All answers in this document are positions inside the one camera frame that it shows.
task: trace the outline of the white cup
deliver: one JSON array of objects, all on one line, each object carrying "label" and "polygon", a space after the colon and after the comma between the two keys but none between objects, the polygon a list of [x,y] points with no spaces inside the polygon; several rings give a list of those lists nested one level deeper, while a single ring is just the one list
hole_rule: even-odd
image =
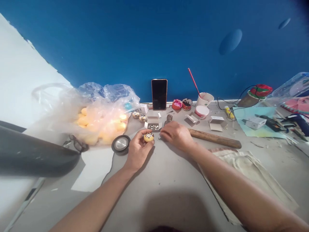
[{"label": "white cup", "polygon": [[214,97],[210,93],[200,93],[200,96],[197,99],[196,106],[203,105],[208,107],[210,102],[214,100]]}]

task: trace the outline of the person's left hand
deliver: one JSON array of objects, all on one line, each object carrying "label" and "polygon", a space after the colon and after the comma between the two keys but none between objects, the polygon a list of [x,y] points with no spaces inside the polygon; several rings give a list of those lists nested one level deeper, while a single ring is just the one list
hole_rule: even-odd
[{"label": "person's left hand", "polygon": [[144,134],[150,132],[152,132],[152,130],[140,130],[130,141],[128,158],[124,168],[137,172],[143,166],[150,150],[155,144],[154,140],[149,143],[146,143],[144,140]]}]

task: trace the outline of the red stick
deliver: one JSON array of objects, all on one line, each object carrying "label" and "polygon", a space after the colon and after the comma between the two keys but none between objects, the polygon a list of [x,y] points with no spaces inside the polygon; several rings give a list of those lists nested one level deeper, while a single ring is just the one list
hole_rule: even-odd
[{"label": "red stick", "polygon": [[200,92],[199,92],[199,90],[198,90],[198,88],[197,88],[197,86],[196,86],[195,80],[194,80],[194,78],[193,78],[193,76],[192,76],[192,73],[191,73],[191,71],[190,71],[189,68],[188,68],[188,70],[189,70],[189,73],[190,73],[190,75],[191,75],[191,77],[192,77],[192,81],[193,81],[193,83],[194,83],[194,85],[195,85],[195,87],[196,87],[196,90],[197,90],[197,92],[199,93],[200,98],[202,99],[202,97],[201,97],[201,95],[200,95]]}]

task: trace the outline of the light blue paper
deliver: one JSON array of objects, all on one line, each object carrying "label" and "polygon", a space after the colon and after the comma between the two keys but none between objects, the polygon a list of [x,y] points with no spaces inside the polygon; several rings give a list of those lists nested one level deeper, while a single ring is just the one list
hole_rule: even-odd
[{"label": "light blue paper", "polygon": [[274,132],[268,126],[264,125],[261,128],[255,130],[245,125],[242,121],[243,119],[248,119],[257,115],[266,115],[271,119],[275,115],[276,107],[249,107],[249,108],[239,108],[233,107],[233,114],[237,118],[237,121],[247,136],[251,137],[277,137],[285,139],[286,136],[280,132]]}]

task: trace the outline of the black tube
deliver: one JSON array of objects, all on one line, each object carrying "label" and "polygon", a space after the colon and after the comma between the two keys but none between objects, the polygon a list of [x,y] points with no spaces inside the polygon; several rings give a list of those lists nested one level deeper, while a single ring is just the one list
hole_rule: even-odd
[{"label": "black tube", "polygon": [[78,163],[78,151],[0,126],[0,174],[60,177]]}]

